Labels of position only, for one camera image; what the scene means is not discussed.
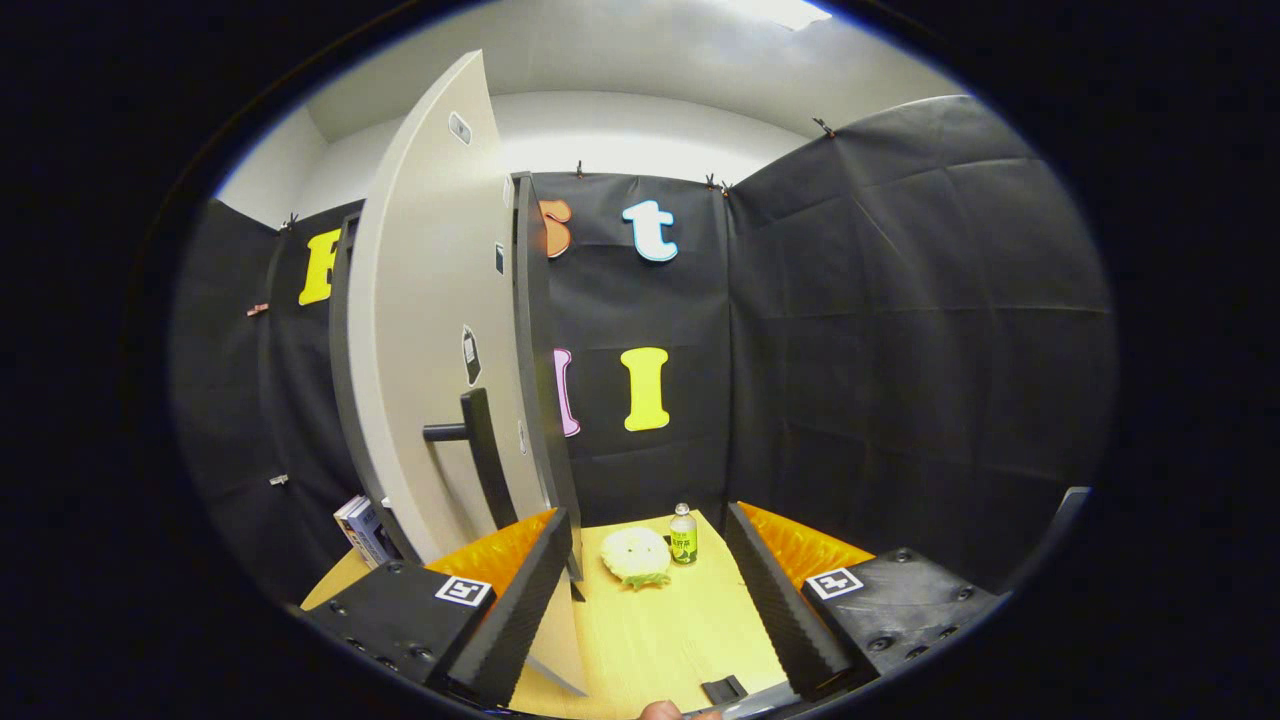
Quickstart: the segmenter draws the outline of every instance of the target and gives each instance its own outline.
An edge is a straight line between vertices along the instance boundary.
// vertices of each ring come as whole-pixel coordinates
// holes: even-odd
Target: white wall
[[[705,105],[618,92],[522,92],[493,97],[509,172],[644,174],[739,182],[809,138]],[[369,193],[402,118],[325,143],[310,115],[291,115],[236,170],[218,197],[275,227]]]
[[[620,92],[493,99],[512,172],[659,176],[739,182],[809,138],[705,105]]]
[[[246,154],[215,196],[260,223],[279,227],[291,211],[297,213],[298,193],[328,150],[311,113],[300,106]]]
[[[352,200],[364,200],[374,182],[374,170],[403,119],[365,128],[332,143],[298,190],[294,213],[306,218]]]

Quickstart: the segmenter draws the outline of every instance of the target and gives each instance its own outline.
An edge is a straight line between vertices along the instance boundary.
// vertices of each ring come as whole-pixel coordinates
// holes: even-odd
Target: black handle
[[[462,424],[424,425],[422,439],[426,442],[447,442],[466,439],[471,442],[471,459],[480,477],[480,489],[493,515],[498,529],[516,524],[516,505],[507,489],[507,475],[502,471],[502,457],[498,455],[498,441],[493,434],[493,419],[489,416],[489,393],[483,387],[462,393]]]

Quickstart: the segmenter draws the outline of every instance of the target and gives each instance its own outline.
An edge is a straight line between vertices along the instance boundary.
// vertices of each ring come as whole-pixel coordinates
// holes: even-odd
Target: plastic bottle
[[[684,502],[676,506],[676,515],[671,519],[671,560],[676,565],[698,561],[698,520]]]

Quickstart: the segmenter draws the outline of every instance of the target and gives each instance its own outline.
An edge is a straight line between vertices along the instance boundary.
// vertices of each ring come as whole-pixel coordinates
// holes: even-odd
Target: green label
[[[671,532],[671,559],[678,565],[689,565],[698,560],[698,530]]]

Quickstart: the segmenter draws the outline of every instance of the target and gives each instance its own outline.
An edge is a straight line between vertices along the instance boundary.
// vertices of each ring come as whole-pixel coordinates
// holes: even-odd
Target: white ceiling
[[[813,117],[840,127],[911,100],[965,92],[838,14],[790,31],[733,0],[500,0],[426,27],[338,77],[307,102],[311,118],[329,141],[399,118],[476,49],[484,50],[490,95],[655,95],[805,137],[822,132]]]

